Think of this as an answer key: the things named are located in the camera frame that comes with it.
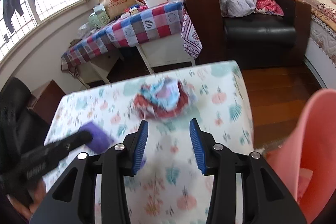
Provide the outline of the purple wrapper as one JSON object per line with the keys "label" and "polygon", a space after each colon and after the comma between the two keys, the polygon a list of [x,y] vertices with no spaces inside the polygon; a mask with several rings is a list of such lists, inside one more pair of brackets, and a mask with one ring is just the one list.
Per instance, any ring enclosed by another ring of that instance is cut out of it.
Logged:
{"label": "purple wrapper", "polygon": [[86,146],[95,154],[104,153],[116,143],[108,133],[94,122],[88,122],[82,125],[79,131],[87,131],[92,135],[92,141],[87,143]]}

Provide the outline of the blue red wrapper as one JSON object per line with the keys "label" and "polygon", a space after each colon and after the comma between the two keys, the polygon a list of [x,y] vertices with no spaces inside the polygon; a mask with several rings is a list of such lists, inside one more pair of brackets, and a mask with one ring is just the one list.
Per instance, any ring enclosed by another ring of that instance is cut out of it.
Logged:
{"label": "blue red wrapper", "polygon": [[186,114],[197,101],[191,85],[165,77],[143,84],[129,104],[129,113],[139,119],[168,120]]}

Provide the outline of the pink plastic trash bin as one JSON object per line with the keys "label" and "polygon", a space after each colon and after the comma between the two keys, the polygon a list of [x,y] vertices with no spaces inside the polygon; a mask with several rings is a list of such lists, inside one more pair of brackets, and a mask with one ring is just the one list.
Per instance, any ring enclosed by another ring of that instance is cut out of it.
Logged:
{"label": "pink plastic trash bin", "polygon": [[296,127],[267,161],[312,223],[335,192],[335,90],[307,101]]}

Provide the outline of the low brown wooden cabinet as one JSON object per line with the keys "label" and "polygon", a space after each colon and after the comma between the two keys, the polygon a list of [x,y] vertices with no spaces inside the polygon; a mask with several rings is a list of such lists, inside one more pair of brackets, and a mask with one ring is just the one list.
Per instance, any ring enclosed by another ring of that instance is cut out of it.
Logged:
{"label": "low brown wooden cabinet", "polygon": [[60,101],[65,95],[61,87],[54,80],[50,80],[31,92],[28,108],[51,124]]}

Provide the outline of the floral animal print tablecloth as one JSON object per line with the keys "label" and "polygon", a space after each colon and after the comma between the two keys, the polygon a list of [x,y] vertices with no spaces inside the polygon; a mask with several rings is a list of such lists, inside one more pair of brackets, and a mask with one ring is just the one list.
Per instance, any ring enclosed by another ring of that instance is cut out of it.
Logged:
{"label": "floral animal print tablecloth", "polygon": [[140,119],[131,103],[143,85],[170,77],[194,92],[196,101],[183,114],[166,120],[150,119],[142,167],[125,178],[132,223],[205,223],[213,178],[203,176],[195,161],[189,123],[234,152],[253,150],[251,107],[242,73],[233,61],[199,65],[138,77],[64,96],[46,143],[94,122],[116,143],[138,129]]}

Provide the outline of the green carton box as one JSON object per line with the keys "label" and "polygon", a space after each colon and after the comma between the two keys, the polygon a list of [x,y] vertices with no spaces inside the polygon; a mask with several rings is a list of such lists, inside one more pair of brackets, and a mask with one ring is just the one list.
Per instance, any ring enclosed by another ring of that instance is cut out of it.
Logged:
{"label": "green carton box", "polygon": [[93,12],[88,17],[88,22],[94,26],[94,28],[99,29],[106,26],[110,22],[110,18],[106,13],[103,4],[100,4],[93,8]]}

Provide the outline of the plaid checkered tablecloth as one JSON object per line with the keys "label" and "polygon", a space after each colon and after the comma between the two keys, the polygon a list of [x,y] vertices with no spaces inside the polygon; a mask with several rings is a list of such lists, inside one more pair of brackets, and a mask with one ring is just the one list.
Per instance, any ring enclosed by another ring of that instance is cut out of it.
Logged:
{"label": "plaid checkered tablecloth", "polygon": [[180,34],[183,0],[171,0],[118,19],[80,40],[61,56],[61,70],[72,71],[116,48],[135,47],[167,36]]}

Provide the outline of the red pink patterned cloth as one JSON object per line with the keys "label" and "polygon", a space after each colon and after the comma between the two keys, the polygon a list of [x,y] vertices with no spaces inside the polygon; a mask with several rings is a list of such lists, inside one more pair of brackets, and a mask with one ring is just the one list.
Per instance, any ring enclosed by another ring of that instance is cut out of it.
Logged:
{"label": "red pink patterned cloth", "polygon": [[202,51],[201,40],[195,30],[195,27],[186,11],[182,9],[181,38],[183,39],[183,49],[194,59],[198,58]]}

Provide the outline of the dark hanging jacket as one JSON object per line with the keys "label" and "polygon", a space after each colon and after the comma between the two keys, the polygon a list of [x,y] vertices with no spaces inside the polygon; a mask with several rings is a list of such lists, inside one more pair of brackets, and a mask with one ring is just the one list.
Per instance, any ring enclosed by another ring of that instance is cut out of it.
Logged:
{"label": "dark hanging jacket", "polygon": [[3,0],[3,19],[9,32],[14,32],[14,27],[11,22],[11,18],[14,12],[17,11],[19,16],[23,15],[23,10],[20,4],[20,0]]}

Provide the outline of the bed with quilted mattress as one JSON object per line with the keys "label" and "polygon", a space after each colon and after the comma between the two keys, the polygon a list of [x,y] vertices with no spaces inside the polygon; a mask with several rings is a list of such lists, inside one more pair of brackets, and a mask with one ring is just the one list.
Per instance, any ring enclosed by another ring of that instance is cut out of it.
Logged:
{"label": "bed with quilted mattress", "polygon": [[305,63],[323,88],[335,89],[335,23],[312,13]]}

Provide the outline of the white tissue box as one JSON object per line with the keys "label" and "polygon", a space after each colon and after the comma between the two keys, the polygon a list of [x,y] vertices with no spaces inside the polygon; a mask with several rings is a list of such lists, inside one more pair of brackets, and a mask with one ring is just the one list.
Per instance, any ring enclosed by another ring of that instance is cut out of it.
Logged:
{"label": "white tissue box", "polygon": [[147,5],[147,7],[150,9],[150,8],[166,3],[167,0],[144,0],[144,2],[145,2],[145,5]]}

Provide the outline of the dark wooden side cabinet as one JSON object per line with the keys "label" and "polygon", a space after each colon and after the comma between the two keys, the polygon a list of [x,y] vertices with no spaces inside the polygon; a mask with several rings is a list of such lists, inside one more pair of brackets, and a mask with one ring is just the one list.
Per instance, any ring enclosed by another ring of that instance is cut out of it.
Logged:
{"label": "dark wooden side cabinet", "polygon": [[196,64],[223,61],[224,27],[219,0],[185,0],[185,7],[202,44]]}

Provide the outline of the floral beige blanket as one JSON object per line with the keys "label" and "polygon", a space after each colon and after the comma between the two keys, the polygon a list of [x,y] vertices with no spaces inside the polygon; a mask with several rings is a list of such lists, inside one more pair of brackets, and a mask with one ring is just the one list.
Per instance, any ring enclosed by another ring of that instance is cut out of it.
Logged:
{"label": "floral beige blanket", "polygon": [[335,3],[331,0],[304,0],[311,5],[313,14],[335,31]]}

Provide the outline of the pink red garment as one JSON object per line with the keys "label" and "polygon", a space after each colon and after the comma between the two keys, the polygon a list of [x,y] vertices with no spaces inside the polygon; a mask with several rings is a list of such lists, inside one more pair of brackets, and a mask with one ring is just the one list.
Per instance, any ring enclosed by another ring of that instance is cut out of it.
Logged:
{"label": "pink red garment", "polygon": [[282,8],[276,3],[275,0],[257,0],[255,12],[278,16],[284,15]]}

